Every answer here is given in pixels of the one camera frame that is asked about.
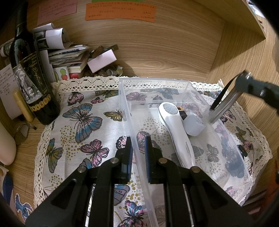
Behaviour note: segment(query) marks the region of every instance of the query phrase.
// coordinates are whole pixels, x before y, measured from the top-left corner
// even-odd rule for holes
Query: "butterfly print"
[[[225,116],[220,117],[220,120],[223,124],[228,121],[228,119]]]
[[[225,192],[230,196],[230,197],[233,197],[236,192],[237,192],[238,189],[236,188],[233,188],[232,186],[231,187],[228,187]]]
[[[203,94],[216,99],[221,91],[205,91]]]
[[[219,158],[217,156],[219,154],[218,149],[216,147],[211,146],[210,144],[207,144],[206,146],[208,152],[210,153],[207,157],[207,160],[210,162],[219,162]]]
[[[153,91],[157,91],[157,88],[146,88],[146,89],[140,89],[140,92],[153,92]]]
[[[155,214],[158,221],[158,225],[163,225],[165,223],[165,205],[155,207]]]
[[[122,119],[123,119],[122,110],[104,112],[104,115],[106,117],[110,117],[114,121],[122,121]]]
[[[173,88],[151,88],[151,89],[141,89],[140,92],[153,92],[157,91],[160,92],[164,98],[166,99],[173,99],[173,94],[179,94],[177,89]]]
[[[201,98],[197,95],[197,92],[202,94],[202,91],[194,91],[194,90],[191,90],[191,92],[195,95],[195,98],[197,100],[199,100],[200,102],[202,102]]]
[[[176,153],[171,154],[170,158],[177,166],[181,166]]]
[[[126,146],[126,136],[120,136],[118,138],[118,140],[116,141],[116,148],[117,149],[121,149],[124,148]],[[135,159],[135,155],[133,154],[133,158],[132,158],[132,163],[136,164],[136,159]]]
[[[96,96],[104,96],[105,98],[110,98],[118,95],[118,90],[104,90],[104,91],[95,91]]]
[[[52,122],[51,130],[53,130],[53,128],[54,128],[54,123],[55,123],[55,120]]]
[[[204,153],[204,150],[197,146],[192,146],[194,151],[195,158],[201,156]]]
[[[85,158],[79,166],[85,166],[87,169],[91,169],[92,163],[88,158]]]
[[[229,119],[230,122],[233,122],[232,120],[236,120],[235,116],[232,114],[232,112],[230,110],[227,110],[224,113],[224,117],[227,118],[227,120]]]
[[[194,103],[183,103],[182,108],[185,112],[190,111],[198,115],[200,118],[203,118],[203,115],[200,113],[198,106]]]
[[[47,146],[47,152],[45,153],[45,156],[48,156],[48,165],[49,165],[49,171],[51,173],[54,173],[55,167],[57,166],[57,161],[61,158],[63,153],[63,148],[54,147],[55,138],[51,139],[49,141],[49,144]]]
[[[126,195],[129,191],[130,187],[128,185],[114,185],[113,205],[116,206],[121,203],[126,198]]]
[[[236,137],[237,137],[242,143],[244,143],[245,139],[244,139],[243,136],[246,135],[246,131],[240,129],[240,128],[237,127],[237,126],[236,126],[235,128],[236,128],[236,130],[238,131],[238,133],[235,134]]]
[[[147,95],[145,94],[140,94],[138,92],[131,92],[130,94],[126,95],[126,99],[128,101],[145,101],[147,98]]]
[[[21,203],[18,193],[15,196],[15,207],[18,213],[21,212],[21,217],[24,221],[26,221],[28,216],[33,212],[33,208],[29,203]]]
[[[252,151],[252,153],[254,153],[254,146],[250,141],[245,140],[243,143],[243,147],[247,153],[249,153],[250,151]]]
[[[255,164],[257,164],[263,156],[261,155],[258,159],[255,160]]]
[[[240,154],[241,154],[241,156],[242,156],[242,158],[243,158],[243,160],[244,160],[244,157],[247,157],[247,156],[248,156],[246,150],[245,150],[244,147],[243,147],[242,145],[240,145],[240,144],[237,145],[237,148],[239,149]]]
[[[163,100],[163,98],[161,96],[156,95],[152,100]],[[151,108],[153,105],[156,105],[157,107],[159,107],[161,104],[160,103],[149,103],[149,108]]]
[[[45,196],[45,199],[48,197],[48,195],[47,195],[47,193],[45,192],[45,190],[43,190],[44,191],[44,196]]]
[[[101,164],[102,158],[106,158],[109,154],[109,149],[107,147],[102,148],[102,142],[100,140],[93,140],[90,144],[85,144],[80,147],[80,151],[91,155],[92,167],[97,167]]]
[[[81,103],[84,99],[83,94],[77,91],[73,91],[68,98],[68,106],[74,105],[77,102]]]
[[[96,103],[102,103],[103,101],[104,101],[103,99],[100,99],[100,97],[97,97],[97,98],[91,100],[90,102],[92,104],[96,104]]]
[[[116,141],[116,148],[121,149],[126,146],[126,136],[120,136],[119,139]]]
[[[235,146],[230,146],[228,141],[221,136],[222,155],[226,160],[225,168],[233,177],[244,177],[244,164]]]
[[[138,146],[139,146],[139,151],[141,153],[145,153],[145,137],[146,136],[150,136],[150,134],[145,131],[140,131],[137,134],[137,142],[138,142]],[[151,142],[152,142],[152,147],[155,147],[155,148],[158,148],[161,150],[160,146],[154,140],[151,140]]]
[[[130,200],[125,201],[125,209],[128,217],[118,225],[118,227],[143,227],[144,222],[142,215],[144,214],[142,206],[137,206],[136,203]]]
[[[216,133],[222,134],[222,136],[226,139],[229,140],[229,135],[226,129],[224,129],[221,125],[217,125],[217,128],[214,130]]]
[[[253,135],[253,133],[250,131],[250,129],[248,129],[248,128],[246,128],[246,129],[248,130],[249,135],[252,136],[252,137],[254,137],[254,135]]]
[[[92,168],[92,163],[89,159],[84,159],[79,166],[85,166],[87,169]],[[114,185],[114,205],[118,205],[125,198],[127,193],[130,191],[130,187],[128,185]]]
[[[91,103],[83,103],[78,107],[73,107],[72,109],[63,113],[63,117],[71,118],[72,121],[76,121],[76,124],[78,124],[76,129],[77,143],[87,139],[92,131],[99,129],[102,125],[102,118],[91,117],[91,114],[88,115],[92,109],[92,106],[93,105]]]

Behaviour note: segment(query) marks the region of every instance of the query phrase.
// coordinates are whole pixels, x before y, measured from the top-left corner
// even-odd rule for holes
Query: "wine label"
[[[48,94],[49,90],[44,80],[36,52],[22,59],[13,68],[13,72],[17,84],[28,104]]]

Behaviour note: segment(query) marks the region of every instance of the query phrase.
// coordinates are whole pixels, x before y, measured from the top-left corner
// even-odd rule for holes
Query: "white bottle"
[[[0,162],[10,165],[16,156],[16,142],[0,122]]]

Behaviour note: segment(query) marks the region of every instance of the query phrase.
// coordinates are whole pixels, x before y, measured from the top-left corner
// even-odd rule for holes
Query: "metal rod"
[[[235,86],[226,96],[226,98],[209,114],[209,123],[215,123],[241,96],[242,92],[237,91]]]

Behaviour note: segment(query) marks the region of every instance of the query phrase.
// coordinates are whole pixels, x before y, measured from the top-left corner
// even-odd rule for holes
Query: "white handheld device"
[[[194,151],[183,127],[177,107],[173,103],[161,103],[159,106],[159,119],[172,137],[174,149],[182,166],[188,169],[195,166]]]

